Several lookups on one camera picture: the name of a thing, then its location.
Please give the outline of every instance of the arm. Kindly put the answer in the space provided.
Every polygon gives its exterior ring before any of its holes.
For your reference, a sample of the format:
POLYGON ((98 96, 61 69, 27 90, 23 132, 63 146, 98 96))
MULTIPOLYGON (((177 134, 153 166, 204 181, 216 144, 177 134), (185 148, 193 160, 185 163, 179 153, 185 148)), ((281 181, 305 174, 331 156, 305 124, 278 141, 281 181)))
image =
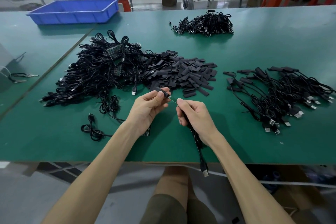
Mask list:
MULTIPOLYGON (((170 94, 168 88, 163 90, 170 94)), ((149 128, 156 114, 168 106, 169 101, 157 91, 138 97, 126 121, 56 202, 42 224, 93 224, 134 142, 149 128)))
POLYGON ((181 109, 199 134, 219 159, 237 197, 247 224, 295 224, 292 218, 248 170, 238 155, 216 129, 202 102, 177 100, 180 124, 187 125, 181 109))

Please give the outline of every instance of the green tabletop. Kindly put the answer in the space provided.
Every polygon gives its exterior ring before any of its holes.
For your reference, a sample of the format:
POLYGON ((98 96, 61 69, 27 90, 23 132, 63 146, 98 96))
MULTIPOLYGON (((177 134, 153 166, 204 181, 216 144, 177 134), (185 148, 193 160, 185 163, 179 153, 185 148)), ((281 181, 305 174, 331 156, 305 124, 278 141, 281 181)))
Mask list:
MULTIPOLYGON (((26 79, 27 82, 13 84, 0 74, 0 116, 94 26, 94 24, 37 26, 26 14, 27 12, 0 13, 0 44, 9 54, 6 56, 12 58, 7 65, 11 73, 31 73, 39 77, 16 77, 20 80, 26 79)), ((3 62, 5 62, 4 53, 0 65, 6 65, 3 62)))
MULTIPOLYGON (((316 77, 336 88, 336 6, 284 8, 223 9, 232 15, 234 35, 177 35, 169 21, 204 14, 205 10, 176 10, 116 14, 108 24, 98 25, 89 37, 111 29, 117 39, 129 36, 144 50, 178 51, 186 58, 205 58, 218 67, 214 90, 208 97, 202 94, 192 100, 206 103, 219 129, 245 163, 335 164, 336 103, 322 104, 308 110, 300 120, 290 118, 292 127, 281 127, 276 136, 266 133, 233 94, 226 89, 223 71, 254 69, 260 66, 290 66, 316 77)), ((114 133, 118 123, 99 113, 99 104, 91 99, 67 107, 42 107, 38 102, 47 91, 55 90, 55 82, 64 75, 67 66, 76 61, 77 49, 70 53, 46 78, 21 100, 0 123, 0 160, 11 161, 92 161, 104 147, 80 131, 93 113, 98 129, 114 133)), ((148 90, 138 90, 144 94, 148 90)), ((131 89, 113 90, 120 98, 119 118, 126 118, 136 96, 131 89)), ((182 97, 176 90, 174 98, 182 97)), ((140 137, 127 161, 198 162, 199 157, 190 131, 179 125, 176 105, 159 114, 152 124, 151 135, 140 137)), ((208 162, 218 162, 210 148, 204 149, 208 162)))

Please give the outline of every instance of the olive green shorts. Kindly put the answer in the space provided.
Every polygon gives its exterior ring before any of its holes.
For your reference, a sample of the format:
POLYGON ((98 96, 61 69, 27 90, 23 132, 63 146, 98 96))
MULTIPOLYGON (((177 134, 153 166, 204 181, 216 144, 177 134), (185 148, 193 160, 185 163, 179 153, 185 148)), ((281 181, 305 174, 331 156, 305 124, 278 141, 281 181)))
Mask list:
POLYGON ((174 197, 156 194, 150 198, 140 224, 217 224, 210 209, 197 199, 188 200, 187 212, 174 197))

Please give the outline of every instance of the forearm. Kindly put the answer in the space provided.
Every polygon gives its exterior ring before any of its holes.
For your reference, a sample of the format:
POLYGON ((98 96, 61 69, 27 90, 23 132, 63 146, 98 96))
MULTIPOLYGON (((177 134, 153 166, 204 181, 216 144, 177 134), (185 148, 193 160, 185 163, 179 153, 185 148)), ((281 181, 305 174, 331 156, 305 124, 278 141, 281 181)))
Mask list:
POLYGON ((245 218, 246 224, 294 224, 291 217, 248 170, 219 132, 210 140, 245 218))
POLYGON ((94 223, 137 135, 126 122, 70 185, 42 223, 94 223))

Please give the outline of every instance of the blue tray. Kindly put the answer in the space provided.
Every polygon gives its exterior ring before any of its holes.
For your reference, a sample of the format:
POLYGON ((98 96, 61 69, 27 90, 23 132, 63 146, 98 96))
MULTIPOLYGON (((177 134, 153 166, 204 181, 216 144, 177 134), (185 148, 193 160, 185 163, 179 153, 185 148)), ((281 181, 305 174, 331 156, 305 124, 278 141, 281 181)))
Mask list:
POLYGON ((104 23, 118 11, 118 0, 56 0, 27 14, 37 25, 104 23))

